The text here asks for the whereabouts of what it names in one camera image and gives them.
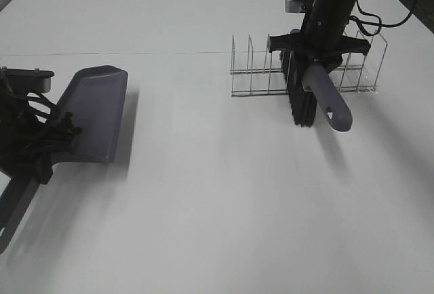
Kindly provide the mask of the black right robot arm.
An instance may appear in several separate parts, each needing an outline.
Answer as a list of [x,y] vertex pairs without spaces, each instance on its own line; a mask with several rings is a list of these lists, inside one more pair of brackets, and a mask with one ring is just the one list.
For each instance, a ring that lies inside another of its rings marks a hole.
[[327,72],[333,71],[342,63],[342,55],[347,53],[362,53],[367,55],[370,44],[364,39],[356,39],[343,35],[345,26],[354,21],[363,34],[369,36],[364,26],[395,28],[407,22],[416,7],[414,0],[409,14],[396,24],[366,22],[352,16],[351,12],[357,0],[294,0],[305,6],[305,17],[301,31],[292,34],[270,37],[267,43],[269,52],[276,50],[293,52],[297,62],[312,64],[318,61]]

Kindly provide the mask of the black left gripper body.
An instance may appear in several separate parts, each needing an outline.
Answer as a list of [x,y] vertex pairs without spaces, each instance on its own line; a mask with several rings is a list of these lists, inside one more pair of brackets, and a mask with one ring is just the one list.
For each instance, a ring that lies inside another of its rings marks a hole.
[[60,109],[46,97],[1,98],[1,172],[14,175],[38,154],[56,150],[55,126]]

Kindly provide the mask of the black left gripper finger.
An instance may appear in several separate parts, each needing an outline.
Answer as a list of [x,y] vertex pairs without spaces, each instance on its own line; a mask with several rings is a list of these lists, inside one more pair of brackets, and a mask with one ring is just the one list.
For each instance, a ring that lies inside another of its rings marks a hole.
[[47,184],[53,176],[52,154],[38,154],[32,164],[31,171],[40,184]]
[[73,123],[73,113],[66,111],[62,119],[55,125],[55,148],[57,152],[74,153],[79,144],[82,128]]

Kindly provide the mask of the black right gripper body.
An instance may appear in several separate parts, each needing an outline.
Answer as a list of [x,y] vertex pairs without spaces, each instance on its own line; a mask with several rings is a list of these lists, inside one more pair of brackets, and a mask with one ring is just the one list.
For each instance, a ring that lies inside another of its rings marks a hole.
[[284,35],[270,36],[267,48],[270,53],[279,51],[283,70],[304,70],[316,62],[326,70],[334,70],[349,53],[367,55],[370,44],[365,39],[350,37],[344,26],[305,26]]

